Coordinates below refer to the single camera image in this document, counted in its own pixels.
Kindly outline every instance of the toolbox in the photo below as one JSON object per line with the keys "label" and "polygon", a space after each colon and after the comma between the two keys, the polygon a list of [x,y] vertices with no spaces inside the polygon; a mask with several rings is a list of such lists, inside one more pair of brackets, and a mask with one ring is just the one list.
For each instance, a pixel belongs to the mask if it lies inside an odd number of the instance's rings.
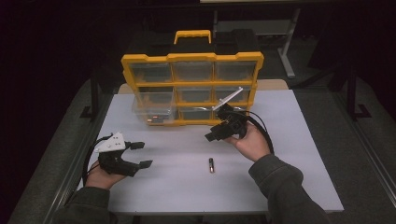
{"label": "toolbox", "polygon": [[137,33],[121,63],[134,91],[133,111],[149,125],[216,125],[212,106],[242,87],[228,104],[249,110],[264,57],[253,31]]}

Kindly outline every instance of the small cylindrical object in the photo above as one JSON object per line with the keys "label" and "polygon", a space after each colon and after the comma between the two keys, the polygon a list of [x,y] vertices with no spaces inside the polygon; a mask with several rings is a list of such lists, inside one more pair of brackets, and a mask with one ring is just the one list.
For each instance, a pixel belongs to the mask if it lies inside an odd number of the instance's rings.
{"label": "small cylindrical object", "polygon": [[213,158],[209,158],[209,171],[210,173],[215,173],[215,163],[213,162]]}

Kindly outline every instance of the person's hand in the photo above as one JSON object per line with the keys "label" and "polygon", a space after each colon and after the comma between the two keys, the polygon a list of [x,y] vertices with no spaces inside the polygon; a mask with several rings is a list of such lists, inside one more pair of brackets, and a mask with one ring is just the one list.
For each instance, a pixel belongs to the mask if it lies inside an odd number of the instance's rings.
{"label": "person's hand", "polygon": [[99,166],[96,161],[88,173],[87,183],[85,187],[96,187],[100,189],[111,189],[113,185],[125,178],[125,175],[110,175]]}
{"label": "person's hand", "polygon": [[270,148],[262,133],[251,123],[247,123],[247,134],[244,138],[238,139],[233,136],[224,139],[231,143],[238,151],[251,161],[270,154]]}

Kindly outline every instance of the forearm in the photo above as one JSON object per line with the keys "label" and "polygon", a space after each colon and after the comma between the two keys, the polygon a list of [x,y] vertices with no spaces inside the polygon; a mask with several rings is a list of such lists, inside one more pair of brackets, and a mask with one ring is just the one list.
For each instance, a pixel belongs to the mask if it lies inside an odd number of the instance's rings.
{"label": "forearm", "polygon": [[329,223],[324,211],[305,193],[303,174],[297,168],[267,155],[250,168],[264,196],[276,224],[279,223]]}
{"label": "forearm", "polygon": [[99,188],[80,189],[70,203],[56,211],[53,223],[108,224],[112,215],[107,210],[110,191]]}

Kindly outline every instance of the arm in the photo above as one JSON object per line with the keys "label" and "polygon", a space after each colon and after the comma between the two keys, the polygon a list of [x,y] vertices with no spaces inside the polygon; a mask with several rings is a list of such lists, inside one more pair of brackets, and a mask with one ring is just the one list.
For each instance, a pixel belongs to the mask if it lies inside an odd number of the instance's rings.
{"label": "arm", "polygon": [[109,175],[102,170],[97,161],[92,165],[84,188],[73,195],[70,202],[63,208],[56,211],[53,223],[113,223],[117,217],[107,211],[110,189],[117,182],[121,181],[123,175]]}
{"label": "arm", "polygon": [[268,209],[276,224],[330,223],[323,209],[305,193],[303,173],[272,155],[254,125],[247,124],[245,138],[230,137],[225,141],[255,162],[249,173],[268,199]]}

